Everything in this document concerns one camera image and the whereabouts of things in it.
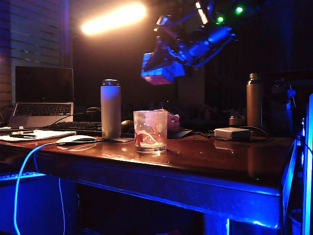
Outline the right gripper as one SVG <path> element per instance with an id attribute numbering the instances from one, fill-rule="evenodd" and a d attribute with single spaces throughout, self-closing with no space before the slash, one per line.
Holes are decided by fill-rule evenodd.
<path id="1" fill-rule="evenodd" d="M 171 56 L 177 61 L 171 63 L 169 73 L 173 77 L 179 77 L 185 75 L 183 65 L 195 68 L 202 67 L 235 39 L 236 34 L 233 29 L 227 26 L 209 26 L 196 30 L 191 39 L 185 42 L 177 41 L 176 45 L 171 47 Z M 163 43 L 157 43 L 153 55 L 145 65 L 145 71 L 168 65 L 168 51 Z"/>

